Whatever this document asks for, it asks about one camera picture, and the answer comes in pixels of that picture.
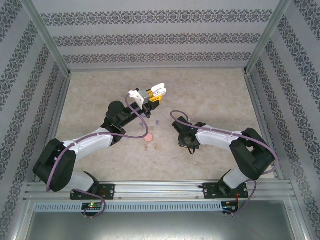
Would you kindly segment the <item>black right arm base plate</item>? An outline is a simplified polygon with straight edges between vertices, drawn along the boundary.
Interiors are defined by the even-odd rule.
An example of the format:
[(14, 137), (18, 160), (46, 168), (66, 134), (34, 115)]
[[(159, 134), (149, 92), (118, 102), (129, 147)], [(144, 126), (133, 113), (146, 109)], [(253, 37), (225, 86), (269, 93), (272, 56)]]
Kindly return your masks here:
[(246, 183), (237, 188), (230, 188), (225, 183), (205, 182), (199, 188), (203, 189), (205, 199), (247, 199), (249, 197)]

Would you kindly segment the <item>aluminium mounting rail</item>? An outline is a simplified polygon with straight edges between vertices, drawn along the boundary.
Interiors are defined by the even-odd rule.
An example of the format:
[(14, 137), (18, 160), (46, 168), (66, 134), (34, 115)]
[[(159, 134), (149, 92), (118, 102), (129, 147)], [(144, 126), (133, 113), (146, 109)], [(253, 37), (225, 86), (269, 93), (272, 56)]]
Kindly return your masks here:
[[(205, 191), (200, 188), (204, 180), (198, 181), (114, 181), (114, 190), (110, 191), (114, 201), (182, 201), (204, 200)], [(46, 191), (46, 185), (40, 182), (29, 183), (25, 190), (24, 201), (61, 202), (70, 199), (71, 189), (59, 192)], [(296, 193), (289, 180), (263, 178), (257, 181), (253, 200), (289, 200)]]

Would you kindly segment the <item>aluminium side rail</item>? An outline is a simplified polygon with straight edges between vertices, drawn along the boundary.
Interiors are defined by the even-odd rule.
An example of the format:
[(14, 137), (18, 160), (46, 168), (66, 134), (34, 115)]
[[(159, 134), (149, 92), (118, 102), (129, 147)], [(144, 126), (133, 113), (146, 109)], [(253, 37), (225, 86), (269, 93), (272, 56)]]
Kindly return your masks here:
[(44, 145), (42, 148), (43, 150), (46, 147), (47, 143), (50, 140), (54, 139), (57, 135), (58, 127), (59, 127), (61, 116), (63, 113), (64, 104), (65, 104), (68, 89), (70, 86), (71, 78), (72, 78), (72, 73), (69, 73), (69, 75), (65, 78), (63, 85), (61, 86), (61, 89), (59, 92), (59, 98), (57, 99), (57, 103), (56, 103), (55, 109), (54, 109), (54, 115), (51, 119), (51, 124), (48, 129), (48, 134), (47, 134), (47, 137), (45, 139), (45, 142), (44, 142)]
[(248, 92), (249, 92), (249, 95), (250, 95), (250, 99), (252, 101), (252, 105), (253, 105), (253, 108), (254, 108), (254, 111), (255, 111), (255, 115), (256, 115), (256, 118), (257, 118), (257, 122), (258, 122), (258, 125), (259, 125), (259, 129), (260, 129), (262, 138), (264, 139), (264, 141), (271, 148), (273, 148), (274, 145), (272, 143), (272, 139), (271, 139), (270, 133), (269, 133), (268, 128), (267, 128), (267, 123), (266, 123), (265, 118), (264, 118), (263, 109), (261, 108), (261, 105), (260, 105), (260, 102), (259, 102), (259, 98), (258, 98), (258, 95), (256, 93), (256, 90), (255, 90), (254, 84), (252, 82), (251, 76), (245, 73), (244, 74), (244, 79), (245, 79), (245, 83), (246, 83), (246, 86), (247, 86), (247, 89), (248, 89)]

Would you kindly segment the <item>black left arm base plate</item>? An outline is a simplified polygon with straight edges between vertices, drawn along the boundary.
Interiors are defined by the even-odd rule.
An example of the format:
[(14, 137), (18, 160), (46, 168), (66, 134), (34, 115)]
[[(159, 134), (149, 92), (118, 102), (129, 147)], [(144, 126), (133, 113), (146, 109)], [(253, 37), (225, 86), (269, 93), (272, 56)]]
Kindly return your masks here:
[(96, 184), (93, 185), (88, 193), (81, 193), (75, 189), (72, 189), (70, 192), (69, 198), (71, 200), (100, 200), (103, 198), (104, 200), (113, 200), (115, 193), (115, 185), (114, 184)]

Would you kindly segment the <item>aluminium frame post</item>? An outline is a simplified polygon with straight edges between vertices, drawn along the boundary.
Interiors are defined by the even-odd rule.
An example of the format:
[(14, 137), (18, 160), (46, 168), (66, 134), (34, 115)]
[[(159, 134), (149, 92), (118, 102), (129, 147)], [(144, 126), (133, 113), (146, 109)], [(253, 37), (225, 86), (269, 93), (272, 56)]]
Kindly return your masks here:
[(243, 68), (244, 75), (248, 75), (254, 68), (256, 62), (261, 56), (265, 46), (272, 37), (275, 29), (277, 28), (278, 23), (286, 12), (288, 6), (292, 0), (279, 0), (277, 7), (275, 8), (266, 28), (264, 29), (256, 47), (254, 48), (246, 66)]
[(62, 71), (64, 76), (69, 76), (71, 71), (65, 59), (63, 58), (63, 55), (61, 54), (56, 42), (54, 41), (54, 38), (48, 30), (41, 14), (39, 13), (35, 4), (33, 3), (33, 0), (20, 0), (20, 2), (22, 6), (25, 8), (30, 19), (32, 20), (42, 40), (48, 47), (55, 62), (58, 64), (59, 69)]

